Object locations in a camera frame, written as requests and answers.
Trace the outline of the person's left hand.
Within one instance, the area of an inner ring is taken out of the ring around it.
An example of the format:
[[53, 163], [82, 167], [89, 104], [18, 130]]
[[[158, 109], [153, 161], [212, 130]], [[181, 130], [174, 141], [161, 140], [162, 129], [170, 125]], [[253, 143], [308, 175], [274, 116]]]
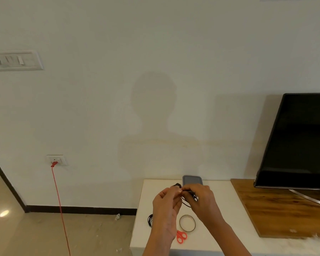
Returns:
[[153, 200], [152, 227], [175, 228], [176, 219], [180, 208], [163, 208], [158, 206], [158, 194]]

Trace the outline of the person's right hand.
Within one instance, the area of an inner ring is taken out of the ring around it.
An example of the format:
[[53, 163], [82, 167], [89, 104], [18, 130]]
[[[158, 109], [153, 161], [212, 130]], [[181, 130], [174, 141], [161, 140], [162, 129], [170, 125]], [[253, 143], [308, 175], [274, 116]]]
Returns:
[[202, 223], [212, 219], [224, 219], [209, 186], [207, 186], [207, 200], [205, 202], [188, 203]]

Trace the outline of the person's right forearm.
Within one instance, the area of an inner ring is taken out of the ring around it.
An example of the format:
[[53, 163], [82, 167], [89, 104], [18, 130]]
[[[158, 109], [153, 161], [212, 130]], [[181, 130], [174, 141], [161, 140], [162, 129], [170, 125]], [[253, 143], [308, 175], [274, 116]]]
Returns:
[[224, 219], [212, 219], [203, 223], [220, 246], [224, 256], [252, 256]]

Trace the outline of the person's left forearm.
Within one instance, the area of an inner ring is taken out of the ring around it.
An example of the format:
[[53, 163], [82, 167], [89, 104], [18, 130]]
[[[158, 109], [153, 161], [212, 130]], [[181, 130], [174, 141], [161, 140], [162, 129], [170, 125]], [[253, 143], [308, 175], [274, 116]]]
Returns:
[[169, 256], [177, 229], [153, 226], [142, 256]]

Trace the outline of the grey phone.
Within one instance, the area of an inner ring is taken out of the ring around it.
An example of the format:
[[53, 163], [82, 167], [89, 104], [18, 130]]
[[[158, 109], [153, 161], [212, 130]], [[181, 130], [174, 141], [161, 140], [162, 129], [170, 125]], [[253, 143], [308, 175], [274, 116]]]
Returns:
[[188, 184], [200, 184], [203, 185], [202, 178], [195, 175], [184, 175], [182, 177], [183, 186]]

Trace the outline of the red scissors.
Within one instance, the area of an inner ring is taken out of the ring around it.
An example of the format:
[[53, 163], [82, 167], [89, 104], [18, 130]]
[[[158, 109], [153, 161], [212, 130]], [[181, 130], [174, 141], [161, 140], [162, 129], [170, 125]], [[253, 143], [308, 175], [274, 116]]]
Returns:
[[185, 240], [187, 240], [187, 233], [177, 230], [176, 232], [176, 240], [179, 244], [183, 244]]

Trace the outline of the brown wooden board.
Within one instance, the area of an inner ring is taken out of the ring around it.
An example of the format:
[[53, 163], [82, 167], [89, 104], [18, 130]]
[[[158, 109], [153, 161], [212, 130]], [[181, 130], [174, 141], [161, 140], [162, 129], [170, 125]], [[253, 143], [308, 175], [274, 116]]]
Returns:
[[254, 180], [231, 179], [261, 238], [320, 237], [320, 204], [287, 189], [255, 188]]

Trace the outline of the dark skirting board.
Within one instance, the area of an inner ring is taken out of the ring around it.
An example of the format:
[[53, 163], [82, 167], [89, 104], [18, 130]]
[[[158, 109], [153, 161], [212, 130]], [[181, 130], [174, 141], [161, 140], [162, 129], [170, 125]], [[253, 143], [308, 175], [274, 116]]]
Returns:
[[[24, 204], [13, 185], [8, 180], [7, 176], [0, 167], [0, 177], [9, 188], [21, 208], [25, 213], [60, 213], [59, 206], [31, 206]], [[76, 207], [76, 206], [61, 206], [62, 213], [65, 214], [93, 214], [93, 215], [128, 215], [135, 216], [137, 208], [108, 208], [108, 207]]]

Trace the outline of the black flat television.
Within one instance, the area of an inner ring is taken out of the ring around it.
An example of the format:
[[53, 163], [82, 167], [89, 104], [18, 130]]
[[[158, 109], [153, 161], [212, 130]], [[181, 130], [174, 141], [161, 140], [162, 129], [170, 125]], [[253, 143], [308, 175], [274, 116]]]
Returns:
[[320, 93], [282, 96], [254, 187], [320, 190]]

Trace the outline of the silver television stand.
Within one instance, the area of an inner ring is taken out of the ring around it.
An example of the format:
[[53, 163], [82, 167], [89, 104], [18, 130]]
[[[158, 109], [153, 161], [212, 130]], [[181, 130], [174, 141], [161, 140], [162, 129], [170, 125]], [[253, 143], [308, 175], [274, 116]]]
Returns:
[[296, 190], [293, 190], [293, 189], [289, 189], [289, 191], [294, 193], [294, 194], [296, 194], [296, 195], [298, 195], [298, 196], [300, 196], [300, 197], [302, 197], [302, 198], [304, 198], [304, 199], [307, 199], [307, 200], [309, 200], [311, 202], [314, 202], [314, 203], [317, 203], [317, 204], [320, 205], [320, 199], [313, 198], [311, 196], [305, 195], [305, 194], [303, 194], [301, 192], [298, 192]]

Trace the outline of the white wall socket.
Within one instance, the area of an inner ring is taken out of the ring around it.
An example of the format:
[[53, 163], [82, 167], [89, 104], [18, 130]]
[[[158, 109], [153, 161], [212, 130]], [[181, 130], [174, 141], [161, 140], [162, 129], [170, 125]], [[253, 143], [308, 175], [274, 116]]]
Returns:
[[46, 155], [46, 160], [51, 167], [68, 166], [68, 162], [64, 155]]

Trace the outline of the white switch panel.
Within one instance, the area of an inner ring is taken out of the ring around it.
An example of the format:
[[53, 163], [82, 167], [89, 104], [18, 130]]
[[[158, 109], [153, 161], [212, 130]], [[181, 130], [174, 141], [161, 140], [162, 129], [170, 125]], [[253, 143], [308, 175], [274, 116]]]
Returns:
[[44, 70], [35, 50], [0, 51], [0, 72]]

